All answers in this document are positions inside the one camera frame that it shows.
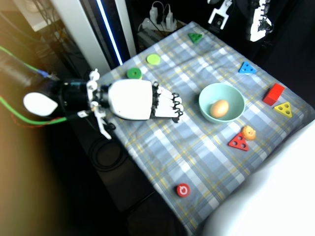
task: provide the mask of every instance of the green triangle block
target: green triangle block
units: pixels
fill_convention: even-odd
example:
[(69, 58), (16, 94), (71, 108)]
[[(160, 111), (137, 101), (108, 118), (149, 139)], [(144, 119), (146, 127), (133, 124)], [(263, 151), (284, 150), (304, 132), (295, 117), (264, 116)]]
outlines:
[(202, 39), (202, 34), (199, 33), (189, 33), (188, 36), (193, 44), (198, 43)]

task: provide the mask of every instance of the green cable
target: green cable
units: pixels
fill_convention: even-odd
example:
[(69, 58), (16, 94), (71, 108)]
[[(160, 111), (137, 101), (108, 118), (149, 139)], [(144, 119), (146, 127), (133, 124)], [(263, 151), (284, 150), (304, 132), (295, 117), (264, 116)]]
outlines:
[[(14, 54), (12, 54), (9, 50), (5, 49), (3, 46), (0, 46), (0, 50), (6, 52), (7, 54), (9, 54), (10, 56), (14, 57), (15, 59), (20, 60), (20, 59), (18, 59)], [(31, 65), (29, 65), (29, 64), (27, 64), (27, 63), (25, 63), (25, 62), (23, 62), (23, 64), (24, 64), (25, 66), (27, 66), (27, 67), (28, 67), (29, 69), (31, 69), (31, 70), (34, 70), (34, 71), (36, 71), (36, 72), (38, 71), (37, 68), (35, 68), (35, 67), (33, 67), (33, 66), (31, 66)]]
[(49, 124), (57, 124), (60, 122), (64, 122), (67, 120), (66, 117), (63, 118), (59, 118), (59, 119), (55, 119), (55, 120), (51, 120), (51, 121), (35, 121), (35, 120), (31, 120), (28, 119), (26, 117), (24, 117), (23, 115), (21, 115), (20, 113), (18, 113), (16, 110), (13, 109), (13, 107), (11, 107), (5, 100), (3, 97), (0, 96), (0, 102), (10, 111), (12, 112), (15, 116), (17, 116), (18, 118), (20, 118), (22, 121), (29, 123), (29, 124), (34, 124), (34, 125), (49, 125)]

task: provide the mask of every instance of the blue triangle block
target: blue triangle block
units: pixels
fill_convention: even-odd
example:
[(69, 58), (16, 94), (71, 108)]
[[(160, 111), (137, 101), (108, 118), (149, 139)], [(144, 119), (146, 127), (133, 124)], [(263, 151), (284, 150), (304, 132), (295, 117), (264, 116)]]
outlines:
[(256, 69), (249, 64), (247, 61), (245, 61), (241, 67), (241, 69), (238, 71), (241, 74), (254, 74), (256, 73)]

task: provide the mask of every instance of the yellow triangle block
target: yellow triangle block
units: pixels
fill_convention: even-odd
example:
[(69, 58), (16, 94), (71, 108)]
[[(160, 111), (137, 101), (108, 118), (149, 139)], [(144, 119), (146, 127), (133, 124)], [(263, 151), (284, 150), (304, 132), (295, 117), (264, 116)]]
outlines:
[(289, 102), (285, 102), (283, 104), (275, 106), (274, 110), (276, 112), (279, 112), (281, 115), (292, 118), (291, 104)]

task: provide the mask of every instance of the checkered fabric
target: checkered fabric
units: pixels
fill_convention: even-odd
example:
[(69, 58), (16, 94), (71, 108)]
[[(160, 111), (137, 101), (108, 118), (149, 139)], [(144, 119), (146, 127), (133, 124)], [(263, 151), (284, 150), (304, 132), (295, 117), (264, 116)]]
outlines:
[[(193, 44), (188, 33), (200, 33), (203, 38)], [(146, 62), (146, 57), (152, 53), (161, 56), (159, 65)], [(288, 88), (275, 106), (289, 101), (292, 118), (263, 103), (268, 88), (279, 81), (253, 63), (257, 69), (255, 74), (238, 73), (244, 61), (249, 60), (192, 22), (99, 81), (100, 84), (109, 84), (124, 79), (128, 69), (139, 67), (143, 79), (158, 81), (161, 86), (181, 96), (185, 108), (182, 123), (165, 119), (129, 121), (115, 117), (110, 111), (107, 113), (130, 156), (189, 234), (194, 234), (198, 225), (290, 133), (315, 118), (314, 109)], [(202, 116), (198, 96), (212, 83), (232, 85), (243, 94), (246, 108), (239, 119), (218, 125)], [(229, 147), (227, 143), (244, 125), (257, 131), (257, 138), (248, 141), (250, 150)], [(188, 197), (181, 198), (176, 194), (174, 188), (179, 183), (190, 186)]]

